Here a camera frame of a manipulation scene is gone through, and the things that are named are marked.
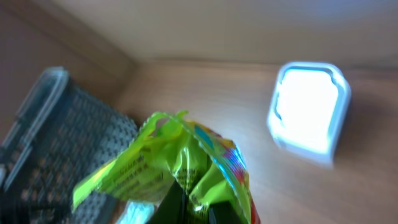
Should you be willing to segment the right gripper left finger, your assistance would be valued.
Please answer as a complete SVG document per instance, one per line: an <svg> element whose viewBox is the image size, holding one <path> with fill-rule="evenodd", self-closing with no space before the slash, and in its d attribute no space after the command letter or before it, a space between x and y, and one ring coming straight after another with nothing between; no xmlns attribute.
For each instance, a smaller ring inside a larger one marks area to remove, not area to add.
<svg viewBox="0 0 398 224"><path fill-rule="evenodd" d="M146 224L184 224L187 195L175 181L157 211Z"/></svg>

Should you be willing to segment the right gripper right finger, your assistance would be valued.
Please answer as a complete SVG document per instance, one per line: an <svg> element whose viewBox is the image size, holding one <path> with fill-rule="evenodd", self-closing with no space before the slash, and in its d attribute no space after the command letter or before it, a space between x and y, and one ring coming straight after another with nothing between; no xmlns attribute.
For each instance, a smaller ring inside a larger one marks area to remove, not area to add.
<svg viewBox="0 0 398 224"><path fill-rule="evenodd" d="M209 224L242 224L238 214L229 202L220 202L209 207Z"/></svg>

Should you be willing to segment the green haribo candy bag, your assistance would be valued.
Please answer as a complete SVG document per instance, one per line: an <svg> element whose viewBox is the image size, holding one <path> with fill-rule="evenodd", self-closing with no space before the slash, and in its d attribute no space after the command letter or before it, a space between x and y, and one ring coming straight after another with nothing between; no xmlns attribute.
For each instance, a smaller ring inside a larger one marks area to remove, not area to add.
<svg viewBox="0 0 398 224"><path fill-rule="evenodd" d="M152 114L126 150L76 184L72 209L92 192L157 203L177 183L188 196L189 222L203 223L212 205L228 202L242 223L260 223L239 148L186 114Z"/></svg>

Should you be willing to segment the teal snack packet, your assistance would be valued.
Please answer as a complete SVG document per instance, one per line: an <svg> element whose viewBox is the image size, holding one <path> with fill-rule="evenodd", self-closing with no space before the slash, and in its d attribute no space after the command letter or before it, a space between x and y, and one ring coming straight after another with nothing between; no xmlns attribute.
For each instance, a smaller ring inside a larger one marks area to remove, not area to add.
<svg viewBox="0 0 398 224"><path fill-rule="evenodd" d="M116 224L146 224L155 210L153 203L128 201Z"/></svg>

